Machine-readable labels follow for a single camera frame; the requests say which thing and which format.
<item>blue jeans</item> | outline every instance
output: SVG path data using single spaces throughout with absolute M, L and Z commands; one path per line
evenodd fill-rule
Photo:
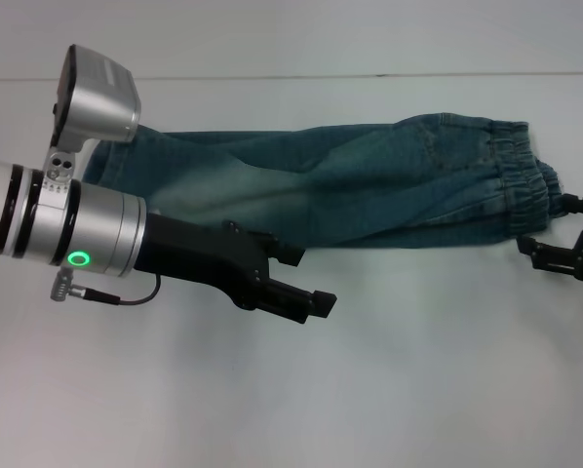
M 564 214 L 527 123 L 454 114 L 301 132 L 140 127 L 129 144 L 100 143 L 84 180 L 165 216 L 231 219 L 306 248 L 492 244 Z

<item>denim pants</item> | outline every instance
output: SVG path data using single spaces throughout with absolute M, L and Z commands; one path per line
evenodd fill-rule
M 234 220 L 299 247 L 484 245 L 563 215 L 527 123 L 455 114 L 301 132 L 162 134 L 102 142 L 84 180 L 208 226 Z

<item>cable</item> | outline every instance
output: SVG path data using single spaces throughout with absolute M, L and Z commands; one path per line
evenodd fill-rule
M 151 294 L 149 294 L 147 297 L 144 297 L 144 298 L 138 299 L 138 300 L 122 300 L 121 299 L 121 301 L 118 305 L 142 305 L 142 304 L 145 304 L 146 302 L 149 302 L 155 298 L 155 296 L 157 295 L 157 293 L 159 292 L 159 289 L 161 287 L 162 287 L 162 276 L 159 273 L 157 273 L 155 275 L 155 289 L 153 290 L 153 292 Z
M 101 302 L 103 304 L 110 305 L 142 305 L 149 302 L 155 298 L 160 288 L 162 287 L 162 277 L 159 274 L 155 274 L 155 289 L 147 297 L 138 300 L 123 300 L 118 295 L 108 294 L 107 292 L 92 290 L 86 288 L 83 299 L 91 300 L 92 302 Z

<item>green led ring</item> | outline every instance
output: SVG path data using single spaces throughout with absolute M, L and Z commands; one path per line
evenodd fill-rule
M 86 266 L 90 261 L 90 256 L 84 251 L 76 251 L 68 256 L 68 263 L 73 266 Z

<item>elastic cuff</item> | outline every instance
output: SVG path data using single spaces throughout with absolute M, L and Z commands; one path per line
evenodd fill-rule
M 556 172 L 532 154 L 526 122 L 495 121 L 491 126 L 491 150 L 509 216 L 507 237 L 545 230 L 552 217 L 563 215 Z

